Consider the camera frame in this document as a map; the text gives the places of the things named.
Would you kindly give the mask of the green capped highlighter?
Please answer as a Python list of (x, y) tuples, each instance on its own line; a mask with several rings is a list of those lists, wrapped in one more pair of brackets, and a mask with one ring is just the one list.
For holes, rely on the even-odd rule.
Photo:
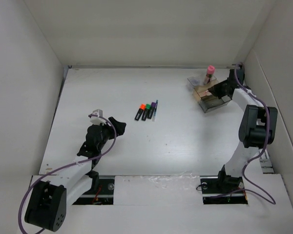
[(142, 121), (146, 121), (150, 107), (151, 107), (150, 104), (146, 104), (144, 111), (143, 111), (143, 115), (142, 115)]

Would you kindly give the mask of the purple capped highlighter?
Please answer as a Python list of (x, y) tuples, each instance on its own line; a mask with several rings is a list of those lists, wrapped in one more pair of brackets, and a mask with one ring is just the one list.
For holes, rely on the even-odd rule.
[(157, 105), (156, 102), (152, 102), (151, 103), (150, 108), (149, 108), (149, 111), (148, 111), (148, 116), (147, 116), (148, 119), (152, 119), (152, 116), (154, 114), (156, 105)]

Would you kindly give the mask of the clear jar of clips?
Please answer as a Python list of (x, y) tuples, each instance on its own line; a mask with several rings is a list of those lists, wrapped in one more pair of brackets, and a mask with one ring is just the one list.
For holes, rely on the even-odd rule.
[(193, 86), (197, 86), (201, 84), (201, 79), (199, 77), (190, 77), (188, 78), (188, 80)]

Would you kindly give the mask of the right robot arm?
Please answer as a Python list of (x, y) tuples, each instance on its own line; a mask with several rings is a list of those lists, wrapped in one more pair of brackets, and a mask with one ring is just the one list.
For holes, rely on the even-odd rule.
[(219, 171), (216, 186), (222, 192), (241, 188), (246, 166), (254, 160), (258, 150), (262, 155), (275, 136), (278, 110), (267, 106), (251, 89), (243, 85), (245, 68), (242, 64), (230, 70), (229, 77), (209, 92), (221, 99), (229, 97), (244, 111), (238, 131), (239, 144), (230, 160)]

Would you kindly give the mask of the orange capped highlighter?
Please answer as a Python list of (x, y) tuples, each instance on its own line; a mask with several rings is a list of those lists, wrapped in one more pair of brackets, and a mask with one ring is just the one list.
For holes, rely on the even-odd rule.
[(137, 114), (134, 118), (135, 121), (139, 121), (139, 119), (141, 118), (144, 110), (145, 110), (146, 105), (145, 104), (141, 104), (140, 108), (137, 111)]

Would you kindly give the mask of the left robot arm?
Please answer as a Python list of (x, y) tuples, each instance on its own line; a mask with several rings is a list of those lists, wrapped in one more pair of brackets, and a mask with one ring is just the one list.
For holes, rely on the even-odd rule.
[(19, 228), (25, 233), (22, 222), (56, 232), (66, 217), (67, 207), (85, 192), (94, 193), (99, 188), (99, 174), (94, 167), (106, 155), (105, 144), (123, 135), (126, 123), (113, 117), (104, 118), (97, 113), (89, 115), (91, 125), (74, 162), (43, 175), (26, 192), (21, 205), (29, 198), (25, 215), (18, 215)]

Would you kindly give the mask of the pink capped glue stick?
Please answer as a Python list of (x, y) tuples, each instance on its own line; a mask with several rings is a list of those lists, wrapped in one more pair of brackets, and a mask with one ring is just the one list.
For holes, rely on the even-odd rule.
[(212, 65), (208, 66), (206, 76), (204, 78), (204, 85), (207, 85), (212, 80), (214, 72), (215, 72), (215, 67)]

